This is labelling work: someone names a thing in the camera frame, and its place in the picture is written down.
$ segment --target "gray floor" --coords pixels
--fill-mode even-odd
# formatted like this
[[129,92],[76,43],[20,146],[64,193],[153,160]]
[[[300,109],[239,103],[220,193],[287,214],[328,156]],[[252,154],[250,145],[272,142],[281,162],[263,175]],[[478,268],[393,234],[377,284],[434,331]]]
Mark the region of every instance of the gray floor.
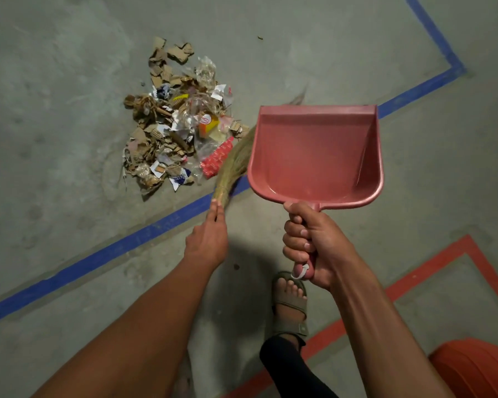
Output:
[[[121,100],[147,80],[154,35],[212,58],[248,124],[306,85],[310,104],[381,103],[448,67],[404,0],[36,1],[0,0],[0,299],[213,187],[165,185],[143,202],[118,183],[133,129]],[[385,285],[464,234],[498,273],[498,0],[420,2],[469,74],[382,120],[382,195],[330,214]],[[280,206],[247,191],[227,215],[229,258],[189,345],[199,397],[261,368],[268,280],[289,265]],[[32,393],[165,276],[200,220],[0,321],[0,396]],[[426,351],[466,335],[498,344],[498,300],[465,260],[397,302]],[[308,293],[316,332],[339,313]],[[310,364],[342,396],[363,396],[346,338]]]

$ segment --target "broom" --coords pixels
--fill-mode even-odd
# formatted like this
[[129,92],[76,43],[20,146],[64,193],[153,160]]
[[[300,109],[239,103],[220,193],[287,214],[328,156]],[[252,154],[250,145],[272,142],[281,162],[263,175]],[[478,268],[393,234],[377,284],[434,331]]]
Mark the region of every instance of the broom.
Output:
[[[306,88],[287,104],[299,105],[303,103],[305,93]],[[251,128],[246,136],[238,141],[220,167],[218,179],[216,180],[216,188],[212,197],[218,200],[222,206],[228,204],[232,187],[247,171],[251,152],[253,150],[255,128],[256,126]]]

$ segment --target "pink dustpan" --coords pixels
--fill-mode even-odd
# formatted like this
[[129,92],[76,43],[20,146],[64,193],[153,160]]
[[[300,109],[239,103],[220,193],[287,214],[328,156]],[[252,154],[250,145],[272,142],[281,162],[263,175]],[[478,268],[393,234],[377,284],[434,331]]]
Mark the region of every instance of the pink dustpan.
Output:
[[[317,211],[371,203],[383,186],[377,107],[262,106],[247,176],[278,203],[303,200]],[[312,278],[312,263],[295,272]]]

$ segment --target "foot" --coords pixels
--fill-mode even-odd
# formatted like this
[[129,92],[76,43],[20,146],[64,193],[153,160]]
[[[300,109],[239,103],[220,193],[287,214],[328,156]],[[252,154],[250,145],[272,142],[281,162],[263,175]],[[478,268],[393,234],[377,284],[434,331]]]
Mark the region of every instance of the foot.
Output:
[[[274,287],[277,291],[286,291],[287,294],[299,296],[307,300],[303,290],[300,287],[297,287],[292,280],[286,282],[284,278],[279,278]],[[280,319],[293,321],[295,323],[302,323],[306,319],[306,315],[304,315],[302,311],[289,306],[281,305],[279,303],[275,305],[275,316]],[[290,341],[295,348],[299,350],[299,339],[295,335],[281,334],[280,336]]]

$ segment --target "hand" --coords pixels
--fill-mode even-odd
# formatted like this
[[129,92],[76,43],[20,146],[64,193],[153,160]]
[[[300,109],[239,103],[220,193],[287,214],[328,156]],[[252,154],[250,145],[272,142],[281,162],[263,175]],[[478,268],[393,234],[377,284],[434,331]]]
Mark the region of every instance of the hand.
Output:
[[226,258],[228,249],[225,210],[212,200],[203,224],[194,226],[186,237],[184,258],[197,265],[207,265],[214,271]]
[[308,261],[308,253],[317,251],[313,263],[315,272],[310,280],[316,286],[329,290],[336,281],[339,266],[353,264],[361,260],[360,256],[327,214],[314,211],[305,202],[286,202],[284,208],[290,220],[284,225],[286,233],[282,238],[285,244],[282,252],[295,262],[294,273],[297,274],[300,273],[300,266]]

